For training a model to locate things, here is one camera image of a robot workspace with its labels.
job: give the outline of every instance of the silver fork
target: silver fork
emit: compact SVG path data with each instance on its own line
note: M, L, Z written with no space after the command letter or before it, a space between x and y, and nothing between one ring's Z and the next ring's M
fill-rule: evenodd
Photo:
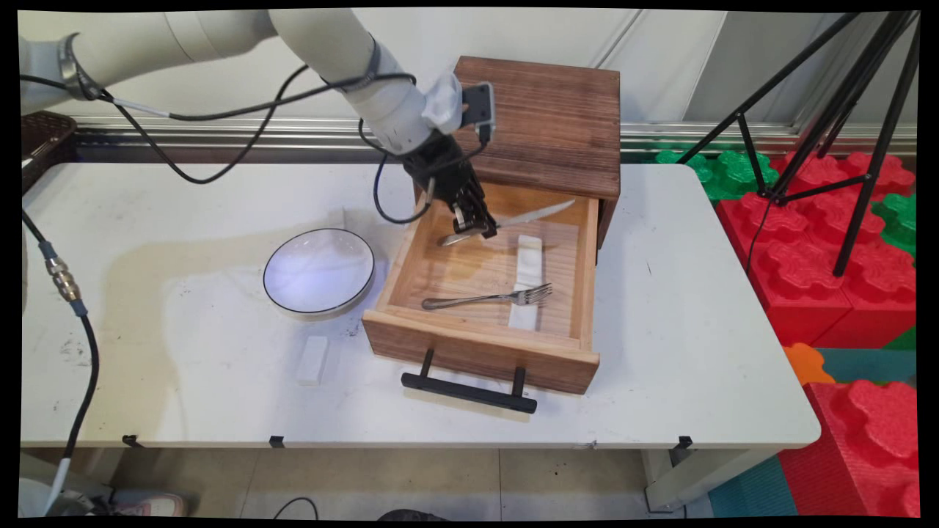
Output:
M512 293L501 295L484 295L483 297L468 297L466 299L424 299L421 303L421 307L423 307L424 310L437 310L438 308L446 308L463 303L476 303L490 299L511 301L515 304L518 304L519 306L525 306L528 304L535 304L550 294L551 283L547 283L542 284L539 287L533 287L531 289L520 289L519 291L513 291Z

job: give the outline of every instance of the orange foam piece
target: orange foam piece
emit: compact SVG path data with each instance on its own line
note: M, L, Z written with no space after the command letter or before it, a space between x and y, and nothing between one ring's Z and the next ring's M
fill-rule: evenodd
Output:
M806 383L834 383L827 372L824 371L824 357L816 349L805 343L796 343L791 347L783 347L786 351L786 358L789 364L793 366L795 376L799 379L799 384L805 386Z

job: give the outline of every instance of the tripod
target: tripod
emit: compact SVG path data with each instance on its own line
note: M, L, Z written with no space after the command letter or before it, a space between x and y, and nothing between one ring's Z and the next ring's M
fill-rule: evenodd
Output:
M765 197L767 200L767 213L773 204L782 207L794 200L860 184L861 192L858 195L857 203L854 205L854 212L851 216L851 222L848 224L848 230L844 237L844 243L841 245L838 260L835 262L835 269L832 271L836 277L841 277L844 274L845 268L848 266L848 260L854 249L854 243L857 240L857 233L860 230L861 221L864 220L864 214L870 203L870 197L874 192L874 185L877 183L881 166L884 164L887 147L890 144L890 139L893 137L893 132L897 128L897 122L900 120L900 112L903 108L903 104L906 102L906 96L910 91L910 86L913 84L913 77L919 65L919 21L916 21L919 11L890 11L887 14L873 37L870 38L864 51L861 52L861 55L841 81L838 89L832 95L831 100L819 114L815 123L809 128L806 140L795 151L792 160L779 176L776 185L772 188L767 188L763 180L760 164L757 162L756 149L753 147L753 139L750 137L747 119L744 117L744 113L762 99L763 96L769 93L770 90L776 87L783 79L789 76L789 74L805 62L806 59L831 40L846 25L854 20L858 14L859 13L845 13L841 18L835 21L835 23L826 29L818 38L812 41L806 49L793 58L789 64L784 66L782 70L770 78L769 81L754 92L753 95L735 108L729 116L718 123L713 130L701 138L701 140L677 162L687 163L695 154L714 141L715 138L736 121L740 126L740 133L743 136L744 145L747 148L747 155L753 168L753 175L757 180L757 194ZM870 84L870 80L873 79L874 74L884 62L884 59L890 52L890 48L913 21L916 21L916 32L913 36L913 42L910 44L910 50L906 55L906 61L903 63L900 79L897 82L897 87L894 89L890 105L887 108L884 126L881 128L877 143L874 146L867 172L862 176L848 178L843 181L787 196L786 189L795 178L795 175L798 173L799 168L801 168L806 158L811 154L811 151L818 147L819 151L817 157L822 158L831 148L841 131L841 127L843 127L844 123L848 120L852 109L857 105L858 100L860 100L861 96L864 94L864 90ZM825 131L828 131L828 135L822 141L822 136ZM753 239L754 242L756 242L756 237L758 237L759 234L758 229ZM749 263L747 263L747 273L749 273Z

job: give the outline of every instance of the wooden drawer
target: wooden drawer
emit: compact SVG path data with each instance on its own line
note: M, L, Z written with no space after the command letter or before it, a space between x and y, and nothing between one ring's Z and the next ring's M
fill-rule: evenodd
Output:
M362 323L375 354L420 363L434 349L434 366L511 380L516 367L526 383L583 394L600 363L591 349L596 198L484 183L493 216L508 218L561 203L574 205L540 221L513 225L498 236L448 247L453 215L435 202L410 225L374 310ZM543 241L545 282L553 293L539 304L536 331L508 326L511 304L470 303L426 311L428 297L507 293L516 282L518 235Z

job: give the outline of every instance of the drawer handle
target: drawer handle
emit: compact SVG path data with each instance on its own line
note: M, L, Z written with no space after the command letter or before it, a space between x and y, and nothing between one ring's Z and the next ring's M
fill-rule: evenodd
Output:
M534 413L538 407L538 402L522 396L522 389L525 387L525 369L521 366L516 367L516 377L512 383L512 393L506 395L481 389L479 387L470 387L452 381L437 380L430 378L427 374L430 372L430 363L434 360L434 349L428 349L423 357L421 374L411 374L405 372L401 375L401 384L409 389L417 389L438 395L458 397L476 403L485 403L493 407L502 407L511 411Z

